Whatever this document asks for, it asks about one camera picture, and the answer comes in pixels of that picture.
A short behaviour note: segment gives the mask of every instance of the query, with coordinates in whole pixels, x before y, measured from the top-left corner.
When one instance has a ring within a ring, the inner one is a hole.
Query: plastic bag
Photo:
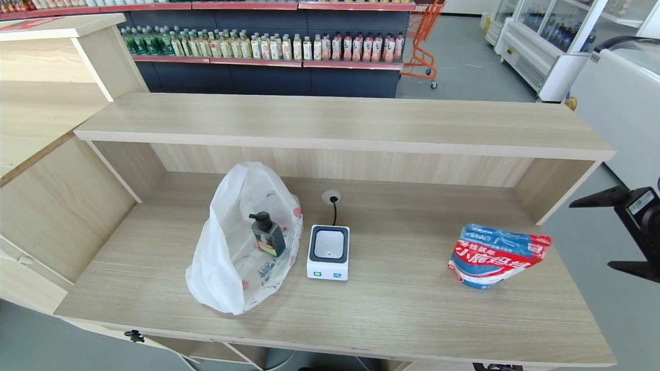
[[[286,242],[282,255],[260,250],[251,213],[267,211]],[[296,262],[302,214],[298,199],[260,162],[233,167],[211,201],[193,263],[185,271],[198,302],[224,313],[242,314],[274,294]]]

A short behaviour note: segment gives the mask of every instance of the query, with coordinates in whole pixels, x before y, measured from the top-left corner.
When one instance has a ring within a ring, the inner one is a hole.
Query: checkout counter
[[[53,69],[12,80],[3,70],[2,298],[106,335],[135,330],[192,360],[260,370],[271,347],[380,358],[388,371],[616,362],[555,249],[488,290],[446,269],[467,223],[540,234],[612,158],[565,106],[153,94],[117,33],[122,21],[65,17],[4,32],[12,22],[0,22],[3,69],[28,57],[29,68]],[[82,42],[90,35],[94,49]],[[104,88],[110,81],[124,83]],[[31,84],[65,93],[21,96]],[[76,88],[98,94],[67,100]],[[56,114],[66,104],[79,114]],[[66,120],[46,139],[53,118]],[[27,132],[10,132],[19,128]],[[300,256],[309,226],[331,217],[321,194],[341,192],[350,281],[310,280],[299,261],[243,315],[196,302],[185,268],[222,175],[245,160],[270,166],[299,198]]]

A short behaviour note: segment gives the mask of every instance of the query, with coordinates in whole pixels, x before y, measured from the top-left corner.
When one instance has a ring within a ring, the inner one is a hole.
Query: glass door
[[[553,0],[525,0],[517,18],[518,22],[534,32],[539,32],[543,19],[552,3]]]
[[[592,4],[593,0],[557,0],[543,25],[541,37],[564,53],[571,50]]]
[[[518,0],[502,0],[495,13],[494,22],[504,23],[504,20],[513,16]]]

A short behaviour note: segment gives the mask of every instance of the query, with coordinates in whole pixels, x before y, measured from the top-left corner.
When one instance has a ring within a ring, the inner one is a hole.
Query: refrigerator
[[[605,164],[630,189],[660,187],[660,40],[623,36],[599,44],[566,105],[607,139]]]

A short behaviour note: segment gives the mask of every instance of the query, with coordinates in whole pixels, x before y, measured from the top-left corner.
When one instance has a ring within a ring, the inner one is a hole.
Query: orange shopping cart
[[[428,39],[428,35],[433,30],[433,26],[435,26],[436,20],[440,16],[444,6],[444,0],[433,0],[431,4],[426,5],[423,11],[412,12],[408,24],[407,37],[412,38],[411,61],[403,64],[403,68],[409,69],[409,71],[401,72],[401,74],[403,76],[430,79],[431,89],[438,87],[438,82],[436,81],[438,70],[434,66],[435,58],[433,58],[431,53],[424,50],[421,44]],[[413,73],[413,68],[415,67],[426,67],[426,74]]]

